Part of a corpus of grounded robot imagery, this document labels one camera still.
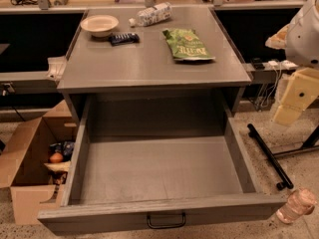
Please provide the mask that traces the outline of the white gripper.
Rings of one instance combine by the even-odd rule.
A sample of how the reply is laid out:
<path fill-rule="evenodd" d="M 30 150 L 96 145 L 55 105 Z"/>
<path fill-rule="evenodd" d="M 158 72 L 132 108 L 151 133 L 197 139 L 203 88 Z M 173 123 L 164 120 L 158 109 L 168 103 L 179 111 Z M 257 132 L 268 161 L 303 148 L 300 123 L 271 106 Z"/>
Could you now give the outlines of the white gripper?
<path fill-rule="evenodd" d="M 307 0 L 288 26 L 269 37 L 265 46 L 285 49 L 286 59 L 304 67 L 279 80 L 272 121 L 291 126 L 319 97 L 319 0 Z"/>

